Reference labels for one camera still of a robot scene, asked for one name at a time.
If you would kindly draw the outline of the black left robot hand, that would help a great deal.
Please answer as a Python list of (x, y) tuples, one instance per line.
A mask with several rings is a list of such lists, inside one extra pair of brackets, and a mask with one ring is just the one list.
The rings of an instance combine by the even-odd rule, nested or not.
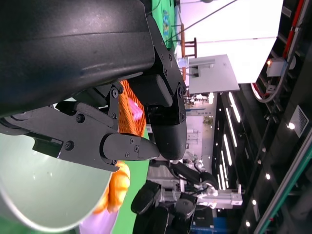
[(0, 131), (111, 172), (119, 160), (180, 160), (185, 82), (138, 0), (3, 0)]

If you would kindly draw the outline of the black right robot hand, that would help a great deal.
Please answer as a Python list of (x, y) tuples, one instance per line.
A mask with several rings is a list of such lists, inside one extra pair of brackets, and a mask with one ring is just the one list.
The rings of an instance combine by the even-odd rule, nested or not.
[(131, 204), (136, 214), (134, 234), (189, 234), (197, 197), (180, 193), (175, 201), (161, 201), (161, 185), (147, 180)]

